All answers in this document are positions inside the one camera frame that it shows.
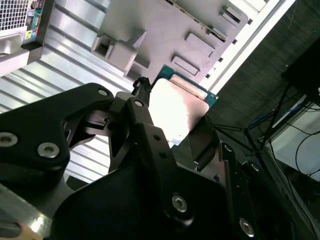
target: metal panel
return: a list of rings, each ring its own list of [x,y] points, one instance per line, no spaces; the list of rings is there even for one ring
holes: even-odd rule
[[[100,28],[105,18],[105,12],[84,0],[55,0],[55,2],[64,9],[64,12],[75,15],[96,29]]]
[[[124,73],[90,52],[103,21],[107,0],[57,0],[44,42],[42,58],[0,78],[0,113],[39,101],[86,83],[98,83],[114,95],[131,92]],[[108,173],[108,138],[98,136],[71,152],[66,174],[85,182]]]

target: ventilation grille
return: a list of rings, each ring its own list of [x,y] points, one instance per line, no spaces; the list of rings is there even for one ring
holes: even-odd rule
[[[0,0],[0,31],[26,25],[29,0]]]

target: metal screw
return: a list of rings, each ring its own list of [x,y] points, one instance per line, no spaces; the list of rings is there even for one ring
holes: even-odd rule
[[[224,148],[227,149],[229,152],[232,152],[232,149],[227,144],[224,145]]]
[[[0,147],[12,147],[18,142],[18,137],[11,132],[0,132]]]
[[[38,146],[37,152],[43,158],[54,159],[58,156],[60,149],[52,142],[44,142]]]
[[[253,163],[251,163],[251,166],[252,166],[252,168],[253,168],[254,170],[256,170],[257,172],[260,171],[259,168],[257,168],[256,165],[254,165]]]
[[[180,213],[185,213],[187,211],[187,203],[182,196],[174,195],[172,197],[172,204]]]
[[[253,238],[255,236],[254,229],[247,220],[240,218],[239,223],[242,231],[244,231],[244,233],[247,234],[248,237]]]
[[[137,105],[137,106],[139,106],[139,107],[142,107],[142,106],[143,106],[143,104],[142,104],[141,102],[137,101],[137,100],[135,100],[134,103],[135,103],[135,105]]]
[[[105,90],[102,90],[102,89],[100,89],[98,92],[103,96],[107,96],[108,95],[108,93]]]

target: blue cable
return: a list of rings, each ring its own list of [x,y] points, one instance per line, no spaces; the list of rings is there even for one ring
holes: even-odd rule
[[[295,108],[290,109],[289,111],[283,112],[282,115],[285,115],[285,114],[287,114],[287,113],[291,113],[291,112],[294,112],[294,111],[296,111],[296,110],[299,110],[301,107],[302,107],[302,106],[301,106],[301,103],[300,103],[300,104],[297,105]],[[265,113],[265,114],[263,114],[263,115],[260,115],[260,116],[256,117],[256,118],[252,121],[252,123],[250,124],[250,126],[252,126],[252,125],[255,124],[256,122],[258,122],[259,120],[263,119],[263,118],[264,118],[265,116],[267,116],[268,114],[269,114],[269,113]]]

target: metal rod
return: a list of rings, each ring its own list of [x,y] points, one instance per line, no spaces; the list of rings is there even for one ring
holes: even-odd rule
[[[229,126],[229,125],[222,125],[222,124],[214,124],[214,126],[220,128],[220,129],[225,129],[225,130],[230,130],[230,131],[235,131],[235,132],[242,132],[243,128],[237,127],[237,126]]]
[[[275,111],[274,111],[274,115],[273,115],[273,117],[272,117],[271,123],[270,123],[270,125],[269,125],[269,127],[268,127],[268,129],[267,129],[267,131],[266,131],[266,134],[264,135],[264,138],[263,138],[263,140],[262,140],[262,143],[261,143],[261,145],[260,145],[260,148],[259,148],[260,150],[265,146],[266,141],[268,140],[268,138],[269,138],[270,135],[271,135],[272,126],[273,126],[274,123],[276,122],[276,118],[277,118],[277,116],[278,116],[278,113],[279,113],[279,111],[280,111],[280,108],[281,108],[281,106],[282,106],[282,104],[283,104],[283,102],[284,102],[284,100],[285,100],[285,98],[286,98],[287,92],[288,92],[288,90],[289,90],[290,87],[291,87],[291,84],[288,83],[287,86],[286,86],[285,89],[284,89],[284,92],[283,92],[282,97],[281,97],[281,99],[280,99],[280,101],[279,101],[279,103],[278,103],[278,106],[276,107],[276,109],[275,109]]]
[[[261,154],[260,154],[260,150],[258,149],[257,145],[255,144],[255,141],[252,139],[251,135],[250,135],[250,132],[249,132],[249,129],[245,129],[244,130],[244,135],[246,136],[246,138],[248,139],[249,141],[249,144],[251,145],[251,147],[253,148],[253,152],[255,152],[255,156],[259,159],[259,162],[262,166],[262,169],[270,175],[270,172],[267,168],[267,165],[265,164],[263,158],[261,157]]]
[[[229,133],[223,131],[221,128],[219,127],[215,127],[215,129],[217,131],[219,131],[220,133],[222,133],[223,135],[226,135],[228,138],[230,138],[231,140],[233,140],[235,143],[239,144],[240,146],[242,146],[243,148],[247,149],[250,152],[253,152],[254,150],[250,147],[248,147],[247,145],[243,144],[241,141],[239,141],[238,139],[234,138],[233,136],[231,136]]]

